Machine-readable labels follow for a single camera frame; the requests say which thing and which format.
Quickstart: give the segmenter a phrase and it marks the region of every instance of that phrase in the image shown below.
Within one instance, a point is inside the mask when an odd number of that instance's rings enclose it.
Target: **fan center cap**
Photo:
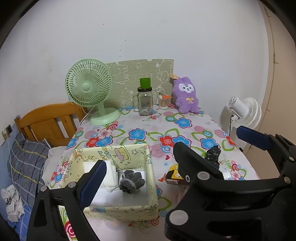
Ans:
[[[89,91],[90,88],[91,88],[91,85],[89,83],[87,83],[87,82],[82,85],[82,89],[84,91]]]

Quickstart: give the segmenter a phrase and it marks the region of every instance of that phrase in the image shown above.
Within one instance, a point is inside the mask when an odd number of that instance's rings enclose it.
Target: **jar handle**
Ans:
[[[135,105],[135,97],[137,97],[137,100],[138,100],[137,105]],[[135,108],[134,112],[139,112],[139,94],[136,94],[133,96],[133,107]]]

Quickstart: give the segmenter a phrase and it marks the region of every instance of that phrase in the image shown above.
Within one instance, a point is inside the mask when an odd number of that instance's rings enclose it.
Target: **blue gripper pad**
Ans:
[[[267,150],[271,148],[268,135],[252,130],[245,126],[240,126],[237,128],[237,137],[255,147],[258,147],[261,150]]]
[[[80,194],[80,208],[83,210],[89,207],[94,196],[96,195],[105,175],[107,172],[106,162],[98,160],[97,163],[92,167],[92,169],[87,173],[91,175],[88,182],[83,187]]]

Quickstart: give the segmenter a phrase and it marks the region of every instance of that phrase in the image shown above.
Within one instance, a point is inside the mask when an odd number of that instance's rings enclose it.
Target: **green fan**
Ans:
[[[109,124],[120,116],[114,108],[105,108],[103,102],[111,92],[113,78],[108,66],[95,59],[83,59],[74,64],[66,76],[66,92],[78,105],[98,106],[91,116],[95,126]]]

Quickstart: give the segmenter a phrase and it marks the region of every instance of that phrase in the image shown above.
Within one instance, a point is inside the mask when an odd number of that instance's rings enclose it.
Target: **yellow bow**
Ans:
[[[191,97],[191,98],[186,98],[186,100],[189,100],[189,104],[190,104],[190,103],[193,103],[192,101],[194,100],[194,98],[193,98],[193,97]]]

